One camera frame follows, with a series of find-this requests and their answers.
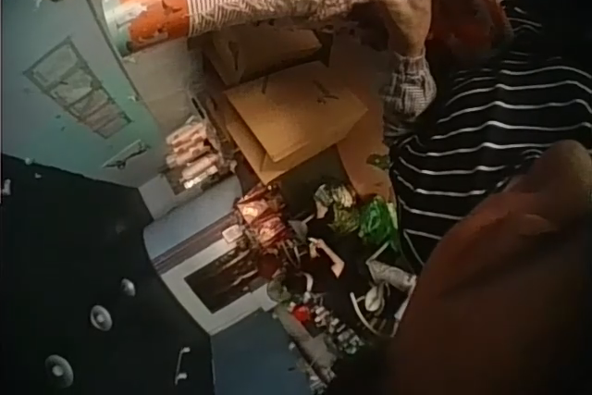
plaid shirt sleeve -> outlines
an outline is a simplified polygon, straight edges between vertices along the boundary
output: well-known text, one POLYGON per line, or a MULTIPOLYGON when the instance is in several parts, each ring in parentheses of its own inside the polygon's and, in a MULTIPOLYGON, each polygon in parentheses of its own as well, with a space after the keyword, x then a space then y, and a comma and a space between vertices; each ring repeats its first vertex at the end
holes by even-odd
POLYGON ((409 134, 415 119, 436 97, 436 83, 426 56, 392 54, 390 71, 379 91, 383 111, 383 138, 388 147, 409 134))

green plastic bag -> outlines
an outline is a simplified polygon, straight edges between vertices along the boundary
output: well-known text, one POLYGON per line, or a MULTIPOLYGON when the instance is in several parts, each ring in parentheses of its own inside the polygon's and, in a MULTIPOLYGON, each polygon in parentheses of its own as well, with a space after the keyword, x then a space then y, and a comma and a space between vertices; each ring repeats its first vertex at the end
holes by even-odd
POLYGON ((397 229, 393 224, 389 206, 382 197, 374 197, 362 209, 358 236, 365 243, 375 246, 382 245, 386 241, 395 241, 393 246, 398 244, 397 229))

blue floor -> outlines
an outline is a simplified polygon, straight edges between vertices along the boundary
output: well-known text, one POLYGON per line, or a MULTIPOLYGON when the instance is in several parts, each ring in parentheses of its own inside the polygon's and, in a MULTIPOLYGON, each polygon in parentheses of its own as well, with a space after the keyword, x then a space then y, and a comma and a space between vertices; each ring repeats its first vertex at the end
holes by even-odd
POLYGON ((212 337, 216 395, 310 395, 290 339, 259 312, 212 337))

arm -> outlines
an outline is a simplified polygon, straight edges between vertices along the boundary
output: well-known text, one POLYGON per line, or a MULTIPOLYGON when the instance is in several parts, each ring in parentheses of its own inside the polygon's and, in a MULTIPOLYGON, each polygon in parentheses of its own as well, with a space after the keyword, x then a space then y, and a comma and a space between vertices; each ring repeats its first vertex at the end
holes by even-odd
POLYGON ((383 110, 384 143, 395 145, 412 130, 415 119, 436 97, 436 83, 423 54, 392 54, 390 71, 379 91, 383 110))
POLYGON ((389 146, 411 131, 415 119, 436 96, 426 62, 425 42, 432 0, 379 0, 390 39, 391 66, 380 89, 384 105, 384 139, 389 146))
POLYGON ((317 254, 315 249, 321 249, 323 252, 327 254, 329 260, 333 263, 331 266, 331 271, 336 278, 339 278, 343 273, 343 269, 345 268, 345 263, 343 260, 331 250, 331 248, 322 240, 315 240, 313 238, 310 239, 312 242, 311 245, 311 256, 315 257, 317 254))

brown cardboard box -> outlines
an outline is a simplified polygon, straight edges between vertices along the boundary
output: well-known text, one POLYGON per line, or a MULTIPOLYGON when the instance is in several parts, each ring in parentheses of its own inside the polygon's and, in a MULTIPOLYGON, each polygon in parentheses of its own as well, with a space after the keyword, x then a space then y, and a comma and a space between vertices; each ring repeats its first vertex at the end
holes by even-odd
POLYGON ((228 132, 264 184, 341 141, 366 106, 320 62, 225 91, 228 132))
POLYGON ((227 86, 237 85, 313 56, 321 43, 309 30, 289 30, 261 24, 217 31, 203 52, 227 86))

